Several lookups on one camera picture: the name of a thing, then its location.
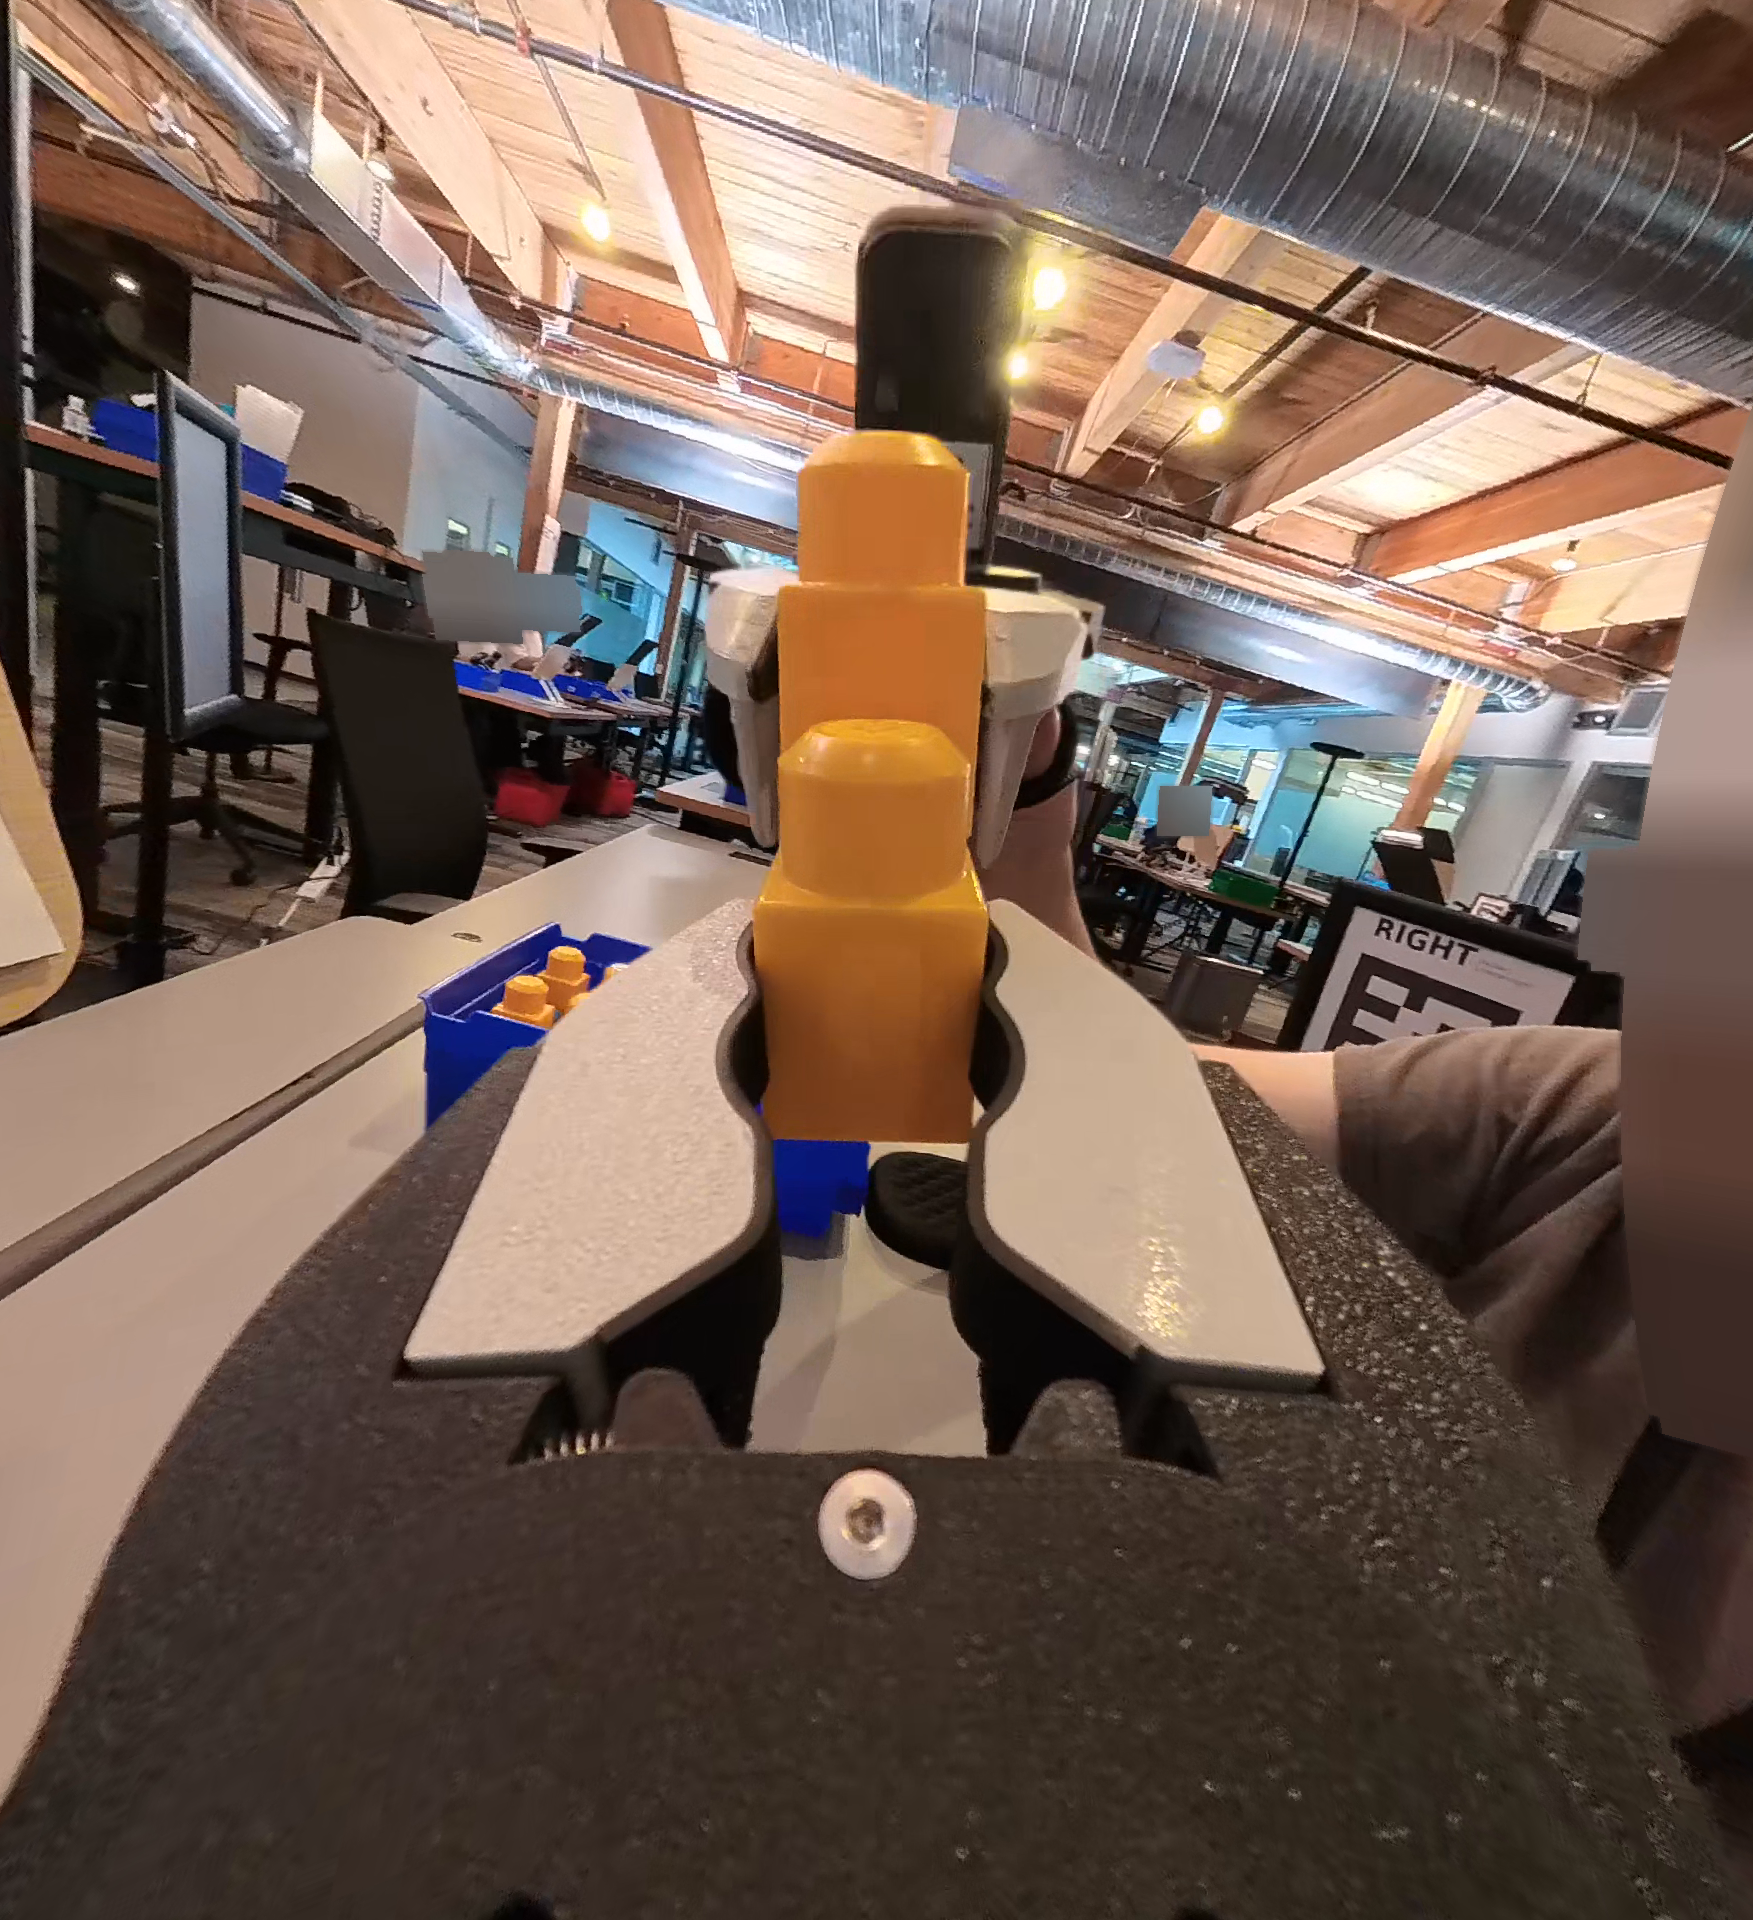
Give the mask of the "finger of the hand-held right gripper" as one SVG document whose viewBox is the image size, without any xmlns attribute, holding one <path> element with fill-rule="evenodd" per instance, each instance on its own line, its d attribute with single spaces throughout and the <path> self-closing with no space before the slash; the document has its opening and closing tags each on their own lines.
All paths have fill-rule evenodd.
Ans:
<svg viewBox="0 0 1753 1920">
<path fill-rule="evenodd" d="M 985 716 L 1058 709 L 1104 635 L 1104 605 L 1055 588 L 985 588 Z"/>
<path fill-rule="evenodd" d="M 797 575 L 776 565 L 722 569 L 705 599 L 705 682 L 739 705 L 776 702 L 776 604 Z"/>
</svg>

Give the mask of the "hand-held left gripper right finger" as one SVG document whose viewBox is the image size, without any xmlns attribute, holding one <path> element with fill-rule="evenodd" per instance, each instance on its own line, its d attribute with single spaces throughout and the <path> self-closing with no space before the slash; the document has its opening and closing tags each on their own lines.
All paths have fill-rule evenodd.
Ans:
<svg viewBox="0 0 1753 1920">
<path fill-rule="evenodd" d="M 1055 1382 L 1099 1384 L 1123 1451 L 1198 1447 L 1184 1387 L 1328 1384 L 1190 1045 L 1006 901 L 989 907 L 971 1086 L 947 1306 L 988 1451 L 1009 1451 Z"/>
</svg>

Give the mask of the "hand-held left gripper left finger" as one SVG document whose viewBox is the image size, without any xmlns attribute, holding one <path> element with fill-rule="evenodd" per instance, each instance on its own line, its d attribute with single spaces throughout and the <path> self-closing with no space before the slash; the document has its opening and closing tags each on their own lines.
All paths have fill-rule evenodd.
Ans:
<svg viewBox="0 0 1753 1920">
<path fill-rule="evenodd" d="M 403 1372 L 545 1380 L 582 1429 L 669 1372 L 746 1447 L 783 1309 L 750 917 L 722 901 L 531 1047 Z"/>
</svg>

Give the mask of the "blue plastic bin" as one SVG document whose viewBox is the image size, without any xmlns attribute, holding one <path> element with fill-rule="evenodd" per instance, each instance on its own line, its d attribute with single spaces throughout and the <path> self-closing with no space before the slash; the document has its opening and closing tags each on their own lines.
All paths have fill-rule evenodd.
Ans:
<svg viewBox="0 0 1753 1920">
<path fill-rule="evenodd" d="M 530 1047 L 544 1026 L 501 1013 L 504 988 L 514 975 L 540 975 L 555 946 L 574 946 L 587 988 L 604 972 L 641 962 L 648 944 L 616 935 L 582 935 L 577 926 L 544 924 L 484 953 L 422 993 L 423 1008 L 423 1123 L 431 1123 L 480 1081 L 498 1059 Z M 865 1207 L 871 1150 L 865 1140 L 776 1140 L 776 1222 L 789 1237 L 826 1237 L 836 1215 Z"/>
</svg>

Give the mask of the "person's right hand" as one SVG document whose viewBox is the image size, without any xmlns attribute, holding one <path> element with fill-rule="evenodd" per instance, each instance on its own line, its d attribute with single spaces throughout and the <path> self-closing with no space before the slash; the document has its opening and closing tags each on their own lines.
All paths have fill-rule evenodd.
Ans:
<svg viewBox="0 0 1753 1920">
<path fill-rule="evenodd" d="M 1033 729 L 1028 766 L 1009 793 L 1001 845 L 978 867 L 985 899 L 1006 899 L 1096 959 L 1076 891 L 1079 726 L 1049 709 Z"/>
</svg>

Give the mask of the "row of office desks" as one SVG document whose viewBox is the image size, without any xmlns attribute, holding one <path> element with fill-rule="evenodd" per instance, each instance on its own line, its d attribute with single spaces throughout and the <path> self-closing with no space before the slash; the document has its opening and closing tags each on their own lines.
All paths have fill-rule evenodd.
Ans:
<svg viewBox="0 0 1753 1920">
<path fill-rule="evenodd" d="M 540 679 L 520 670 L 491 670 L 453 659 L 459 693 L 480 709 L 508 710 L 514 719 L 548 734 L 579 740 L 608 769 L 641 779 L 648 743 L 666 732 L 669 705 L 616 693 L 597 682 L 574 682 L 582 697 L 565 692 L 565 676 Z"/>
</svg>

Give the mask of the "grey waste bin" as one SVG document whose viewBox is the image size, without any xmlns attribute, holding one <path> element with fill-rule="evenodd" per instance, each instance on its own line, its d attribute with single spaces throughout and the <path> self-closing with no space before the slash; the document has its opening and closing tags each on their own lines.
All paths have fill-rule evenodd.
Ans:
<svg viewBox="0 0 1753 1920">
<path fill-rule="evenodd" d="M 1160 995 L 1160 1013 L 1187 1035 L 1225 1045 L 1251 1013 L 1262 969 L 1213 953 L 1184 953 Z"/>
</svg>

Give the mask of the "black floor lamp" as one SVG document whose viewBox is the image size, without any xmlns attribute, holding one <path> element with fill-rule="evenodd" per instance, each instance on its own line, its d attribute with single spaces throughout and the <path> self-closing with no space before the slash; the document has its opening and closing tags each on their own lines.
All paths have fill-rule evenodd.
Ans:
<svg viewBox="0 0 1753 1920">
<path fill-rule="evenodd" d="M 1368 811 L 1363 784 L 1342 774 L 1356 749 L 1318 740 L 1321 781 L 1298 831 L 1289 882 L 1325 892 L 1334 882 L 1361 877 L 1368 864 Z"/>
</svg>

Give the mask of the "metal sprinkler pipe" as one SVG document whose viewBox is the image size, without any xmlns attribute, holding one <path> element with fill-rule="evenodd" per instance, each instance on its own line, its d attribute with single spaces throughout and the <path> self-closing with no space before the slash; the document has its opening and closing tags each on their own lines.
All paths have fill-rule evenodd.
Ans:
<svg viewBox="0 0 1753 1920">
<path fill-rule="evenodd" d="M 850 362 L 853 251 L 888 208 L 968 211 L 942 147 L 957 113 L 877 82 L 833 73 L 726 21 L 663 2 L 390 2 L 446 67 L 535 208 L 579 252 L 616 255 L 597 275 L 696 312 L 705 353 L 739 359 L 759 335 Z M 1028 409 L 1053 429 L 1143 332 L 1203 350 L 1190 387 L 1238 409 L 1284 369 L 1325 348 L 1376 382 L 1402 359 L 1392 342 L 1486 369 L 1634 427 L 1695 441 L 1726 399 L 1540 326 L 1466 312 L 1405 282 L 1348 272 L 1287 237 L 1193 217 L 1184 269 L 1164 275 L 1119 255 L 1143 244 L 1012 222 L 1033 251 L 1028 279 L 1055 275 L 1048 311 L 1025 312 L 1033 372 Z"/>
</svg>

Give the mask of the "framed marker code sign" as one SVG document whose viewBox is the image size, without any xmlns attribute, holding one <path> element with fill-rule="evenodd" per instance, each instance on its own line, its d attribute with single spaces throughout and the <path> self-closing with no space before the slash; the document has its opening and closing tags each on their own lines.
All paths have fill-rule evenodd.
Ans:
<svg viewBox="0 0 1753 1920">
<path fill-rule="evenodd" d="M 1368 882 L 1334 882 L 1277 1049 L 1328 1052 L 1497 1026 L 1622 1026 L 1622 978 L 1573 942 Z"/>
</svg>

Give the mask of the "black high-back office chair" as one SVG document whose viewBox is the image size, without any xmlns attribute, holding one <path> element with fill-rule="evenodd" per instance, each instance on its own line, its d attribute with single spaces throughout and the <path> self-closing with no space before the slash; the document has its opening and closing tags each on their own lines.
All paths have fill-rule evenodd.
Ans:
<svg viewBox="0 0 1753 1920">
<path fill-rule="evenodd" d="M 417 924 L 474 899 L 487 796 L 456 646 L 318 612 L 308 636 L 349 843 L 340 917 Z"/>
</svg>

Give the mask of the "wooden top black desk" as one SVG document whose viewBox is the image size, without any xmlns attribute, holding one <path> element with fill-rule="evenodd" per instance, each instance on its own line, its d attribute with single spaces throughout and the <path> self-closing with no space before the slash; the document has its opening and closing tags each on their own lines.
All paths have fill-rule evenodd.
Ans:
<svg viewBox="0 0 1753 1920">
<path fill-rule="evenodd" d="M 52 814 L 70 862 L 81 924 L 100 926 L 104 853 L 100 693 L 140 676 L 158 635 L 158 470 L 62 429 L 26 427 L 27 474 L 53 483 L 52 581 Z M 353 595 L 407 605 L 422 562 L 372 535 L 288 503 L 241 498 L 239 552 L 330 584 L 330 612 Z"/>
</svg>

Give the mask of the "black swivel chair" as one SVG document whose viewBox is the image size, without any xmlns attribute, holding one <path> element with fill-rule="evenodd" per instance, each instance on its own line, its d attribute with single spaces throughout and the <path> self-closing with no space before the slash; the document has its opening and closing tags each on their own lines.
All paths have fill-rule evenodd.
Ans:
<svg viewBox="0 0 1753 1920">
<path fill-rule="evenodd" d="M 141 732 L 141 790 L 137 804 L 113 804 L 110 837 L 133 837 L 137 845 L 137 901 L 140 909 L 161 907 L 167 891 L 167 837 L 170 827 L 191 825 L 207 843 L 232 850 L 232 885 L 249 885 L 259 862 L 259 834 L 276 827 L 252 811 L 232 808 L 221 796 L 219 766 L 241 779 L 241 761 L 272 749 L 311 749 L 318 757 L 330 743 L 328 722 L 303 709 L 271 699 L 232 699 L 209 719 L 174 736 L 167 732 L 158 697 L 141 688 L 133 699 L 110 705 L 113 716 Z"/>
</svg>

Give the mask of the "framed grey screen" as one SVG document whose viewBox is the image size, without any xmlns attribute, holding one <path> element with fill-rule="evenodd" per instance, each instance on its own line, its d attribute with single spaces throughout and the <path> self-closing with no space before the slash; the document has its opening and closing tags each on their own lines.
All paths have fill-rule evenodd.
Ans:
<svg viewBox="0 0 1753 1920">
<path fill-rule="evenodd" d="M 244 699 L 241 454 L 235 422 L 170 372 L 153 413 L 164 732 L 191 743 Z"/>
<path fill-rule="evenodd" d="M 16 45 L 0 2 L 0 669 L 33 736 L 33 521 L 26 467 L 22 217 L 16 171 Z"/>
</svg>

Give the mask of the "silver ceiling air duct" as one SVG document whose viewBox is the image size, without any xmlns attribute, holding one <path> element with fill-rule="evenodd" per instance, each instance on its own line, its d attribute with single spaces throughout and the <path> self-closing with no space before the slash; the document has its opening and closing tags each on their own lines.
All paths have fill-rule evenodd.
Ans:
<svg viewBox="0 0 1753 1920">
<path fill-rule="evenodd" d="M 686 2 L 1753 403 L 1753 157 L 1379 2 Z"/>
</svg>

